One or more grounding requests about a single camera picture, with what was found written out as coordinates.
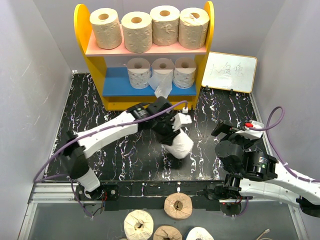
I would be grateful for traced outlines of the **white patterned paper roll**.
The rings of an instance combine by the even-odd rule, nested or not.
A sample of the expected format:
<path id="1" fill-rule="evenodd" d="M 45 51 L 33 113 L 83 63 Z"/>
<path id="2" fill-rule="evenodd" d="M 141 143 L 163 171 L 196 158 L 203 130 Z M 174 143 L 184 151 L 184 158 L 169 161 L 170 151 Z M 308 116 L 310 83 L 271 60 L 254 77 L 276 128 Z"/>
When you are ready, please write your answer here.
<path id="1" fill-rule="evenodd" d="M 149 86 L 151 66 L 148 60 L 141 57 L 132 58 L 127 62 L 126 67 L 130 85 L 134 89 L 145 89 Z"/>

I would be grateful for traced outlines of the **plain white roll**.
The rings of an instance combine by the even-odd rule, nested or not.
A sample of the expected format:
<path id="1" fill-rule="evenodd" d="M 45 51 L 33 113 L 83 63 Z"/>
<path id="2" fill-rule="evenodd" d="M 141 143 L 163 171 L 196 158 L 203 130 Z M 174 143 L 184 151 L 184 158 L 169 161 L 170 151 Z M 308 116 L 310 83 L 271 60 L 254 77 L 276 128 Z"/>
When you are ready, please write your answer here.
<path id="1" fill-rule="evenodd" d="M 184 159 L 194 146 L 193 140 L 182 130 L 173 138 L 172 145 L 162 144 L 163 147 L 177 159 Z"/>

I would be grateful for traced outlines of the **white paper roll sheet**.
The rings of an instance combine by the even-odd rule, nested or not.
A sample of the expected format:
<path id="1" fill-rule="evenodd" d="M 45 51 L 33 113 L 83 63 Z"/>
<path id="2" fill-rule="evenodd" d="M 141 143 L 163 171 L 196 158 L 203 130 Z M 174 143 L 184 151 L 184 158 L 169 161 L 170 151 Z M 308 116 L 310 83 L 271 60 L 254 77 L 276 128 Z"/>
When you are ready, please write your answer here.
<path id="1" fill-rule="evenodd" d="M 171 59 L 158 58 L 151 65 L 151 77 L 148 84 L 157 98 L 167 98 L 172 91 L 175 65 Z"/>

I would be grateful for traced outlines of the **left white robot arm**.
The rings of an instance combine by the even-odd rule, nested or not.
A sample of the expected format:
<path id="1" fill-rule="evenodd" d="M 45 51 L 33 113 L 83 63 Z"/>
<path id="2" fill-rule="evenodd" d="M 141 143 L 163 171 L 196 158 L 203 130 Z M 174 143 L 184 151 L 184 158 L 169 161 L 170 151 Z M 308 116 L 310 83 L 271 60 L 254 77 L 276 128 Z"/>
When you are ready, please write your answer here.
<path id="1" fill-rule="evenodd" d="M 103 195 L 104 188 L 87 161 L 95 152 L 125 136 L 136 134 L 142 130 L 152 130 L 159 143 L 169 147 L 174 146 L 174 139 L 182 131 L 173 129 L 175 117 L 170 110 L 144 122 L 127 124 L 153 116 L 171 106 L 172 104 L 168 100 L 160 97 L 154 103 L 143 102 L 131 106 L 112 120 L 90 130 L 75 135 L 68 133 L 68 142 L 89 133 L 93 134 L 77 140 L 61 153 L 60 156 L 64 160 L 70 178 L 83 186 L 91 199 L 97 200 Z"/>

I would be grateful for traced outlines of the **tan roll with white scrap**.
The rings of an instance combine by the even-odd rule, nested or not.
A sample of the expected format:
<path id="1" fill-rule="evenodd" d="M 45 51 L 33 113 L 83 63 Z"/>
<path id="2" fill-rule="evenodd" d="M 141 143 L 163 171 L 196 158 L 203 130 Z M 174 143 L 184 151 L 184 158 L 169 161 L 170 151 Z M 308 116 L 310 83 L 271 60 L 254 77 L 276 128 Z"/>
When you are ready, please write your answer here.
<path id="1" fill-rule="evenodd" d="M 205 45 L 210 17 L 201 8 L 189 7 L 180 12 L 178 41 L 189 50 L 200 49 Z"/>

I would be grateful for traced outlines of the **tan paper roll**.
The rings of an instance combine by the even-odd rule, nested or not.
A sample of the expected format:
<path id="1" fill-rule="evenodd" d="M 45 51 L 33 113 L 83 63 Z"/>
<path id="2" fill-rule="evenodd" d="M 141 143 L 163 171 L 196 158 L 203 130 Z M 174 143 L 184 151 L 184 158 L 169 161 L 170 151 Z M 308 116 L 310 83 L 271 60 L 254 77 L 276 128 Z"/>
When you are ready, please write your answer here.
<path id="1" fill-rule="evenodd" d="M 153 44 L 152 18 L 146 12 L 133 11 L 121 19 L 125 48 L 132 53 L 145 53 Z"/>
<path id="2" fill-rule="evenodd" d="M 122 33 L 116 10 L 99 8 L 90 14 L 89 21 L 99 48 L 111 50 L 122 43 Z"/>
<path id="3" fill-rule="evenodd" d="M 180 11 L 171 5 L 151 9 L 152 41 L 158 46 L 170 46 L 178 41 Z"/>

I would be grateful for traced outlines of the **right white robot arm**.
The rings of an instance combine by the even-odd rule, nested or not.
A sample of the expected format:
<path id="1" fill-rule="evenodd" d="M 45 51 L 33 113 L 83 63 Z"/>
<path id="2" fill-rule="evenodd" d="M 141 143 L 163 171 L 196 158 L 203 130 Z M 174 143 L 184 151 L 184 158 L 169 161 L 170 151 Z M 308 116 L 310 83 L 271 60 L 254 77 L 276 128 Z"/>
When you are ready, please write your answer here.
<path id="1" fill-rule="evenodd" d="M 224 137 L 215 146 L 215 154 L 227 171 L 223 194 L 233 199 L 261 197 L 300 208 L 312 217 L 320 216 L 320 184 L 282 164 L 266 151 L 253 150 L 263 138 L 264 125 L 250 120 L 239 129 L 219 120 L 212 131 Z"/>

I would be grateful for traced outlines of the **white dotted roll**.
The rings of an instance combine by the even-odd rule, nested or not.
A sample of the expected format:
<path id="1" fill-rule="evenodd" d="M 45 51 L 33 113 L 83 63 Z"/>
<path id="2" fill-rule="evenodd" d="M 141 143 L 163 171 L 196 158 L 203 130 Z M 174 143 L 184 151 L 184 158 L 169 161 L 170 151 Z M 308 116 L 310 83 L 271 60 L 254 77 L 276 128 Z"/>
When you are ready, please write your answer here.
<path id="1" fill-rule="evenodd" d="M 175 61 L 173 83 L 180 89 L 191 88 L 195 81 L 197 65 L 192 58 L 180 57 Z"/>

